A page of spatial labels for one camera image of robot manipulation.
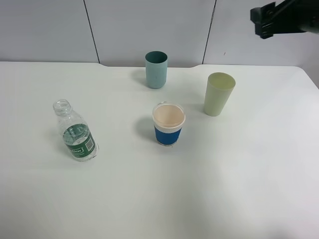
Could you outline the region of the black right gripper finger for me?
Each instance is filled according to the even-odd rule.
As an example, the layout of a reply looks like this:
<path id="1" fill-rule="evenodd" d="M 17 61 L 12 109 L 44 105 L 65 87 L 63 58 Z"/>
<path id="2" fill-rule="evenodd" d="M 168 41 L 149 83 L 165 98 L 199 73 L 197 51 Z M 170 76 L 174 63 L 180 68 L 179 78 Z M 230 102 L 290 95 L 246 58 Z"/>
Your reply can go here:
<path id="1" fill-rule="evenodd" d="M 255 34 L 267 39 L 275 34 L 319 32 L 319 2 L 317 0 L 285 0 L 250 10 Z"/>

